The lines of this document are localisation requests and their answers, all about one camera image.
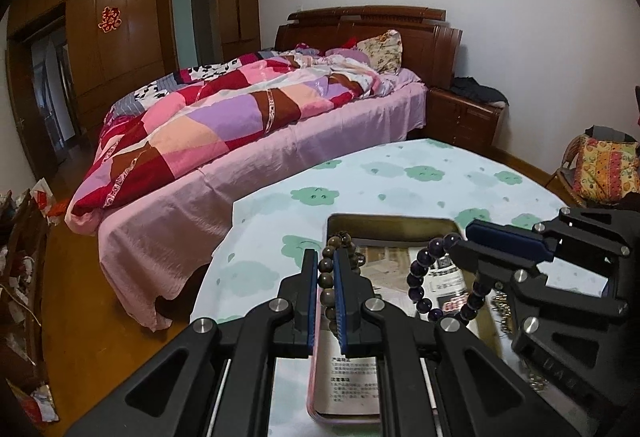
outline bedside cabinet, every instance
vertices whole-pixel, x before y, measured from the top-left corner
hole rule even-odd
[[[426,107],[422,136],[481,156],[490,155],[504,109],[481,105],[438,88],[429,90]]]

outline blue gripper pad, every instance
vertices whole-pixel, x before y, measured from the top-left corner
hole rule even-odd
[[[465,234],[467,240],[535,263],[554,259],[541,235],[521,227],[500,226],[476,219],[466,227]]]
[[[346,353],[347,349],[347,320],[346,307],[344,304],[344,289],[342,288],[342,279],[340,277],[340,261],[338,259],[338,251],[334,252],[334,290],[335,290],[335,322],[338,325],[338,342],[340,343],[340,352]]]
[[[318,304],[318,254],[313,252],[313,265],[311,266],[309,287],[309,305],[306,329],[306,346],[309,355],[314,352],[316,342],[316,305]]]

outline patchwork quilt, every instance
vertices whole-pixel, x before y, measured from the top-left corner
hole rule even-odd
[[[300,46],[296,47],[293,52],[312,56],[317,56],[319,54],[317,49],[312,49],[304,44],[300,44]],[[238,69],[243,65],[249,65],[250,63],[258,60],[265,60],[279,55],[280,53],[278,51],[264,50],[243,54],[242,56],[226,63],[201,65],[199,67],[181,69],[177,72],[159,78],[144,87],[140,87],[119,99],[111,107],[104,123],[108,129],[108,127],[114,123],[127,121],[139,116],[154,103],[164,98],[167,94],[179,91],[180,89],[198,82],[215,80],[216,78]]]
[[[82,216],[119,207],[262,136],[392,83],[341,55],[289,52],[202,74],[138,115],[108,118],[96,159],[69,206]]]

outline pink bed sheet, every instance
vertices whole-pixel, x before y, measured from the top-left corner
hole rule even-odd
[[[232,222],[234,201],[335,157],[401,141],[424,126],[426,88],[409,83],[388,96],[351,102],[281,128],[108,212],[98,228],[100,265],[127,313],[151,330],[171,320],[158,296],[174,299],[210,262]]]

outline wicker chair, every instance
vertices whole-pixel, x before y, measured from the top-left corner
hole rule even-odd
[[[551,179],[545,184],[545,188],[553,182],[554,179],[558,179],[562,187],[566,190],[566,192],[571,195],[572,199],[577,203],[578,206],[582,208],[586,208],[587,201],[585,201],[580,195],[578,195],[574,191],[574,176],[575,176],[575,158],[578,155],[578,150],[580,150],[580,141],[584,137],[584,134],[580,134],[572,139],[569,146],[566,147],[564,151],[564,156],[562,156],[562,163],[560,168],[558,168],[554,174],[551,176]]]

